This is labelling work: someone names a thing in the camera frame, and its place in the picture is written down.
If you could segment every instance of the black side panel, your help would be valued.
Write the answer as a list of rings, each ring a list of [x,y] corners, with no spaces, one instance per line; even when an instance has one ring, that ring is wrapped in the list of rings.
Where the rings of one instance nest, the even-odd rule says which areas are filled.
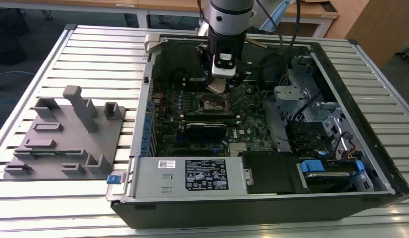
[[[111,207],[131,228],[149,229],[340,220],[395,199],[392,195],[367,195],[236,202],[114,203]],[[137,206],[154,209],[137,209]]]
[[[351,113],[352,120],[356,124],[359,131],[364,137],[364,140],[368,144],[370,150],[379,162],[382,167],[383,173],[386,174],[388,181],[395,189],[396,193],[400,195],[402,198],[399,199],[408,199],[409,198],[409,185],[399,172],[399,169],[395,165],[395,162],[382,144],[382,141],[374,131],[371,124],[366,118],[363,111],[354,99],[354,96],[343,82],[343,79],[336,71],[333,64],[324,52],[324,49],[320,44],[312,43],[317,58],[321,62],[323,68],[331,78],[333,83],[335,89],[340,95],[343,103],[348,112]]]

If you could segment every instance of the table leg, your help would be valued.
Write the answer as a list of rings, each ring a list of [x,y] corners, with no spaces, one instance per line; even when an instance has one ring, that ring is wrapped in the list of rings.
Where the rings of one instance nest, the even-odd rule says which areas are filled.
[[[138,17],[138,24],[141,28],[149,28],[149,14],[145,12],[138,12],[137,13]]]
[[[53,10],[42,10],[43,16],[46,18],[46,20],[53,19]]]
[[[136,27],[138,28],[138,22],[137,22],[137,15],[136,14],[125,14],[126,17],[126,23],[129,27]]]
[[[329,31],[332,23],[333,23],[333,19],[324,18],[321,23],[319,24],[319,27],[317,27],[316,32],[313,33],[312,37],[324,38],[327,32]]]

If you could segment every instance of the motherboard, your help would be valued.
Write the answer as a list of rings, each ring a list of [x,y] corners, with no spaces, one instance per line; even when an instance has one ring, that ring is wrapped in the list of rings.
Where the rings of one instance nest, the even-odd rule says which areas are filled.
[[[273,149],[259,87],[244,83],[224,96],[157,82],[157,155],[237,156],[247,150]]]

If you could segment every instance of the black plastic cover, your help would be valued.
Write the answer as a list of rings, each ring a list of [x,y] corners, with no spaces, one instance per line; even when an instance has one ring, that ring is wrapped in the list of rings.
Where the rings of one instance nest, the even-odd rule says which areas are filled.
[[[253,185],[248,186],[249,194],[309,193],[300,177],[299,158],[291,152],[247,151],[240,155],[244,167],[252,171]]]

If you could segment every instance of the barcode sticker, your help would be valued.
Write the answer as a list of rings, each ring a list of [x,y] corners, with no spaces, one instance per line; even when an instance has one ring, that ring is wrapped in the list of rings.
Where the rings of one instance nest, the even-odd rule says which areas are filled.
[[[331,15],[323,15],[321,17],[323,18],[335,18],[336,19],[336,16],[331,16]]]
[[[115,6],[134,7],[134,5],[133,5],[133,4],[115,4]]]

